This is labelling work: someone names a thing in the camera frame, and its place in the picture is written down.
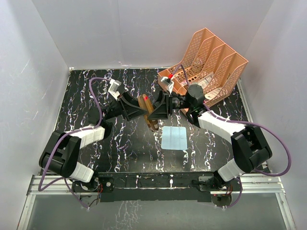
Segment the brown glasses case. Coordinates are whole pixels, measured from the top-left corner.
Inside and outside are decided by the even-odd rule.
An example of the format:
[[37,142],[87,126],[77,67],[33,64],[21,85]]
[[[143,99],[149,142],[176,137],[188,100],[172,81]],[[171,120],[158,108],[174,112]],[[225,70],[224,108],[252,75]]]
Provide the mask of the brown glasses case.
[[146,114],[143,116],[144,120],[148,126],[148,128],[155,132],[159,129],[158,121],[157,120],[149,120],[148,116],[149,114],[154,110],[153,105],[151,101],[149,100],[149,97],[146,94],[142,94],[138,97],[138,103],[141,109],[146,110]]

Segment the light blue cleaning cloth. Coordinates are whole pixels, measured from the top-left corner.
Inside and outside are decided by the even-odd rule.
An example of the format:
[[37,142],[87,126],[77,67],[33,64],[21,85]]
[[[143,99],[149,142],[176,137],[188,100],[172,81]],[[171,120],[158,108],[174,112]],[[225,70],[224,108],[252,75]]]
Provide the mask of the light blue cleaning cloth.
[[187,150],[186,128],[180,126],[164,126],[162,129],[161,148],[164,150]]

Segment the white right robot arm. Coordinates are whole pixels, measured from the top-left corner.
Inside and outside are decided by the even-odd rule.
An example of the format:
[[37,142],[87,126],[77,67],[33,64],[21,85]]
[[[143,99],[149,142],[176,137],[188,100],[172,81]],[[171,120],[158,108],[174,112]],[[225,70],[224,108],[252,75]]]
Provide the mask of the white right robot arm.
[[231,143],[233,159],[216,170],[209,179],[215,188],[225,190],[232,179],[252,172],[271,158],[272,150],[259,126],[227,120],[214,113],[204,100],[203,89],[197,84],[190,85],[185,95],[161,90],[149,119],[168,119],[174,110],[187,109],[186,117],[191,124]]

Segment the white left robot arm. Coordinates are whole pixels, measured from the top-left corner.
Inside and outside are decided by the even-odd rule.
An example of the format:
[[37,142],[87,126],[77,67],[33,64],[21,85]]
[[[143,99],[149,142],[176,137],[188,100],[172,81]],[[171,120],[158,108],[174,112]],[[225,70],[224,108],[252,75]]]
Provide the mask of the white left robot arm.
[[125,92],[117,100],[110,102],[101,109],[103,118],[98,127],[100,114],[97,109],[90,110],[88,120],[90,125],[78,129],[76,132],[54,131],[39,159],[39,166],[48,167],[51,172],[64,178],[81,181],[88,191],[94,191],[99,186],[99,179],[94,176],[93,169],[78,162],[79,152],[82,148],[94,142],[106,139],[113,124],[109,119],[122,116],[127,121],[147,114],[147,109],[140,107],[139,101]]

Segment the grey folded pouch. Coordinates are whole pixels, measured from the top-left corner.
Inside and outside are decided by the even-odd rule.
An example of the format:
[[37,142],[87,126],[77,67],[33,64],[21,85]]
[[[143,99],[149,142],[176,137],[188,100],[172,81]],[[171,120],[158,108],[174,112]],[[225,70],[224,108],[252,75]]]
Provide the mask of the grey folded pouch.
[[207,85],[210,83],[210,79],[202,79],[198,82],[198,84],[204,89],[207,87]]

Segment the white round disc item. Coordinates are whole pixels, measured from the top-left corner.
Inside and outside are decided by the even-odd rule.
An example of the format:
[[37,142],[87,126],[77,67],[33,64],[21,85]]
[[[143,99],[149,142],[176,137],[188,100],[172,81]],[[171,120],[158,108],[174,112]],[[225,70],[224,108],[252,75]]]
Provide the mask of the white round disc item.
[[220,91],[221,91],[221,87],[220,87],[220,88],[216,88],[216,89],[214,89],[214,90],[212,90],[212,91],[206,93],[206,94],[205,94],[205,98],[206,98],[207,100],[212,100],[212,99],[214,99],[214,98],[218,95],[218,93],[219,93]]

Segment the peach plastic desk organizer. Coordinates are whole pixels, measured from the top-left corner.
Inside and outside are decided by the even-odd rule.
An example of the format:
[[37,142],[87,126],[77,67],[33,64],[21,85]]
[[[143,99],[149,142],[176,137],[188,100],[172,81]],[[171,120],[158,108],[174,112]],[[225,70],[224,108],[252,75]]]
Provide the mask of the peach plastic desk organizer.
[[161,78],[173,74],[173,92],[184,95],[188,84],[198,84],[202,79],[210,79],[210,83],[203,89],[204,95],[221,87],[214,99],[205,98],[206,105],[211,107],[232,93],[247,63],[247,59],[222,39],[203,28],[194,33],[183,59],[158,73],[158,84],[166,90]]

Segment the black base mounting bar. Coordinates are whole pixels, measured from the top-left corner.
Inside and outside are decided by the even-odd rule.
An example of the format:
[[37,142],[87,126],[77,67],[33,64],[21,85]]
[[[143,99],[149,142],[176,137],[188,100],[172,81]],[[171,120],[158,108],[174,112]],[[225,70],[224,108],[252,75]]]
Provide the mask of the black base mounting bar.
[[89,183],[75,181],[73,191],[82,196],[96,195],[100,202],[116,201],[198,201],[211,202],[214,195],[226,196],[240,191],[233,179],[222,182],[211,172],[98,173]]

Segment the aluminium frame rail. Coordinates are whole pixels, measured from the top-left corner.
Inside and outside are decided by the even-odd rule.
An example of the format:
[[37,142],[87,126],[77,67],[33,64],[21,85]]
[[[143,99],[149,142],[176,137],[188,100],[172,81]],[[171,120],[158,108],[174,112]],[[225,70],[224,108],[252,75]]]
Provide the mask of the aluminium frame rail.
[[[176,178],[175,175],[170,175],[167,179],[163,175],[158,175],[163,181],[160,183],[157,179],[154,179],[152,175],[144,178],[143,176],[124,176],[121,179],[114,180],[114,187],[119,189],[184,189],[188,188],[188,185],[183,180]],[[239,177],[240,182],[234,180],[232,182],[232,188],[234,193],[238,193],[240,190],[240,184],[242,184],[243,193],[255,194],[255,193],[285,193],[285,189],[279,177],[269,177],[262,174],[252,173],[244,174]],[[69,179],[62,179],[60,176],[47,175],[45,176],[41,188],[42,192],[46,194],[63,194],[68,193],[69,189],[72,189],[75,193],[77,189],[80,189],[80,194],[93,193],[93,189],[83,190],[80,185],[76,185],[75,182]]]

